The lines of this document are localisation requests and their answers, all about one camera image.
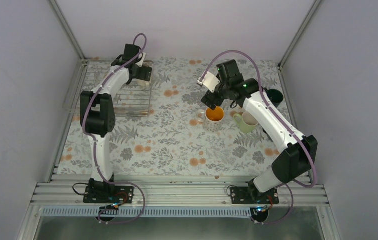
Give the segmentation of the aluminium mounting rail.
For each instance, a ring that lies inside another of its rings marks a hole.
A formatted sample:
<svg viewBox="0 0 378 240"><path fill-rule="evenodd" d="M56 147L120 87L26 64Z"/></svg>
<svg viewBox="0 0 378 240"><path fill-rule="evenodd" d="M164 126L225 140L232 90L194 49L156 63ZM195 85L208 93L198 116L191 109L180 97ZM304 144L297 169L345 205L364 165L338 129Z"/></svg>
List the aluminium mounting rail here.
<svg viewBox="0 0 378 240"><path fill-rule="evenodd" d="M244 186L251 176L173 176L173 175L119 175L116 182L124 181L136 184L141 190L135 190L132 201L134 207L143 204L142 193L148 207L230 207L228 186ZM89 175L54 174L50 182L38 183L31 198L31 205L82 205L83 197L74 193L75 183L86 183ZM329 200L325 187L316 185L304 188L296 183L289 183L290 189L279 188L278 207L286 207L294 197L296 207L328 206Z"/></svg>

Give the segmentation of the dark teal mug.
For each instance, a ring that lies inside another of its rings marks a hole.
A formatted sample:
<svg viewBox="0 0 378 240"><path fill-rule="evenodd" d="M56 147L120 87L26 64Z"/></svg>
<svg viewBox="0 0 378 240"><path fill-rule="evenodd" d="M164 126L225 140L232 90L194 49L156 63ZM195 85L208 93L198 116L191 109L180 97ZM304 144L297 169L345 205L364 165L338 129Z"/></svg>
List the dark teal mug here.
<svg viewBox="0 0 378 240"><path fill-rule="evenodd" d="M266 95L271 101L271 103L278 108L281 103L284 101L284 95L281 91L277 89L265 89Z"/></svg>

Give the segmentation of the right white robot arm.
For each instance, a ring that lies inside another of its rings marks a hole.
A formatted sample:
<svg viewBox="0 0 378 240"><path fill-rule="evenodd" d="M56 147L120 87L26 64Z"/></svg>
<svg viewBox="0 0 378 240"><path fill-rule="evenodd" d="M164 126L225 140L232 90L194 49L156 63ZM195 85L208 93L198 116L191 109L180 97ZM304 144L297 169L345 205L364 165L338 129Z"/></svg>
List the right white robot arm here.
<svg viewBox="0 0 378 240"><path fill-rule="evenodd" d="M286 120L268 98L260 80L245 80L235 60L217 65L217 70L217 75L206 70L198 79L197 84L208 90L201 102L212 110L224 100L243 107L258 121L280 153L270 169L248 183L249 200L259 204L271 189L292 181L300 184L297 178L308 171L313 173L309 187L314 187L318 181L315 166L317 139L312 135L305 136Z"/></svg>

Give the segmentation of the floral patterned tablecloth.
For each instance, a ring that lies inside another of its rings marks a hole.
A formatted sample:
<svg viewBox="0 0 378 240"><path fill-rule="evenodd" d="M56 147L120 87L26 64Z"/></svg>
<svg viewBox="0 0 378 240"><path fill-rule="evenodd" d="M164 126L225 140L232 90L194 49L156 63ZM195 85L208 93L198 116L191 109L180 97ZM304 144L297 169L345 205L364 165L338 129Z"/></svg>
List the floral patterned tablecloth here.
<svg viewBox="0 0 378 240"><path fill-rule="evenodd" d="M254 176L279 156L260 126L248 134L238 128L231 102L222 104L219 131L204 129L196 119L204 91L196 85L207 59L153 60L149 115L117 117L110 137L110 162L119 175Z"/></svg>

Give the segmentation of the beige brown mug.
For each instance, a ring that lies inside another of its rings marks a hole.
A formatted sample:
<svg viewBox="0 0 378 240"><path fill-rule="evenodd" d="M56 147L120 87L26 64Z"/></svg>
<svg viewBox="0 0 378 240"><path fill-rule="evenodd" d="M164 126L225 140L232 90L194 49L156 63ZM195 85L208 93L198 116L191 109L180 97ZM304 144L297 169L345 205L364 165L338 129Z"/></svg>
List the beige brown mug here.
<svg viewBox="0 0 378 240"><path fill-rule="evenodd" d="M145 81L141 79L137 79L136 81L137 81L138 86L140 87L149 87L151 85L149 81Z"/></svg>

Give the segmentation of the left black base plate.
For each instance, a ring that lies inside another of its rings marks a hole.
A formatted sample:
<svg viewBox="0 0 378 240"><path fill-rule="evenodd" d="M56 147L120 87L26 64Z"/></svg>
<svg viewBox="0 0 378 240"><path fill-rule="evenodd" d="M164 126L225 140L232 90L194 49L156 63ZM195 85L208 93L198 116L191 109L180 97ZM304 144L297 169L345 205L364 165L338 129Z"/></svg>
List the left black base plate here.
<svg viewBox="0 0 378 240"><path fill-rule="evenodd" d="M105 189L87 187L83 196L85 204L131 204L134 196L133 186L108 185Z"/></svg>

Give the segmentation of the light green cup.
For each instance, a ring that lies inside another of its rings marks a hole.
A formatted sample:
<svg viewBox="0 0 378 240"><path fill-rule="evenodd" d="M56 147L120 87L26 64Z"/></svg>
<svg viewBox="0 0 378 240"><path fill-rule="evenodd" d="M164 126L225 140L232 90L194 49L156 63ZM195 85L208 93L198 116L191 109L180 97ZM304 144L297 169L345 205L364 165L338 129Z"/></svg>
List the light green cup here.
<svg viewBox="0 0 378 240"><path fill-rule="evenodd" d="M259 125L259 122L247 111L242 114L235 113L233 120L243 134L251 133Z"/></svg>

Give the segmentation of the clear acrylic dish rack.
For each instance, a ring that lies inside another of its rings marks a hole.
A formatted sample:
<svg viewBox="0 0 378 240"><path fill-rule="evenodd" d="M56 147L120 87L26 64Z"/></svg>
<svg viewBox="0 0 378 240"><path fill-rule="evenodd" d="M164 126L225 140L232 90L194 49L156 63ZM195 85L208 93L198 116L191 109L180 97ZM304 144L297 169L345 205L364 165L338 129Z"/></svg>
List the clear acrylic dish rack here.
<svg viewBox="0 0 378 240"><path fill-rule="evenodd" d="M66 92L63 108L72 113L80 114L80 94L91 91L103 82L108 75L111 63L106 60L81 60L77 63L72 80ZM113 107L117 117L145 117L151 110L154 77L151 76L150 86L138 86L137 80L129 85L123 85L115 97Z"/></svg>

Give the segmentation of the white patterned cup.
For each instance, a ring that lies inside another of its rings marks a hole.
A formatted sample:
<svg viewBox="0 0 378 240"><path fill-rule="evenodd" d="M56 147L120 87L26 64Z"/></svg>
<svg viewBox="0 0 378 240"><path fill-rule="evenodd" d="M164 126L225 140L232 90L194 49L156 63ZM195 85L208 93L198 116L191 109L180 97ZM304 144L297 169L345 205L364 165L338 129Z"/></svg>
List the white patterned cup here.
<svg viewBox="0 0 378 240"><path fill-rule="evenodd" d="M199 109L196 112L196 120L203 124L203 128L209 132L218 132L225 118L224 110L217 106L215 109Z"/></svg>

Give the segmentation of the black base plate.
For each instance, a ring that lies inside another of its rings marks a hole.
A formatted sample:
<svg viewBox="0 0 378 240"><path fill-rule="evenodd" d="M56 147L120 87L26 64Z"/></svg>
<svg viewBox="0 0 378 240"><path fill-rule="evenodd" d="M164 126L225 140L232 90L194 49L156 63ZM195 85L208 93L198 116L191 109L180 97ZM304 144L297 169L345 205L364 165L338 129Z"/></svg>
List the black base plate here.
<svg viewBox="0 0 378 240"><path fill-rule="evenodd" d="M87 187L83 196L85 204L131 204L134 196L133 186L108 185L105 189Z"/></svg>
<svg viewBox="0 0 378 240"><path fill-rule="evenodd" d="M253 188L230 185L226 191L233 205L275 205L280 203L279 194L275 188L260 193Z"/></svg>

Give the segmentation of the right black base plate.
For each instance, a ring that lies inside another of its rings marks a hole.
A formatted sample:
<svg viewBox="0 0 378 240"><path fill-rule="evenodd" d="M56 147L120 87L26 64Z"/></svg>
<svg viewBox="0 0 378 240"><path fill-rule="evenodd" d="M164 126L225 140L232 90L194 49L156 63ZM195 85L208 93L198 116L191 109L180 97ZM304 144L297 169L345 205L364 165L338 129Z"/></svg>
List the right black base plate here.
<svg viewBox="0 0 378 240"><path fill-rule="evenodd" d="M275 205L280 203L279 194L275 188L260 193L253 188L230 185L226 191L233 205Z"/></svg>

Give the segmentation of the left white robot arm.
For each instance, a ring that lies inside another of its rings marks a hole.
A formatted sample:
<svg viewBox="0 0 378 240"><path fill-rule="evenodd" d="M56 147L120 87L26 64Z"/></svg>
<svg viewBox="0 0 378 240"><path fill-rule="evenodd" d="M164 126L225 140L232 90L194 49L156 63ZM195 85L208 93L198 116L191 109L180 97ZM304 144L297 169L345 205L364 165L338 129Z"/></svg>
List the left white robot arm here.
<svg viewBox="0 0 378 240"><path fill-rule="evenodd" d="M150 81L152 68L144 65L145 56L143 47L127 44L124 53L114 60L100 84L80 94L80 124L89 139L92 157L87 197L105 203L116 197L110 160L111 132L116 124L113 100L118 91L133 79Z"/></svg>

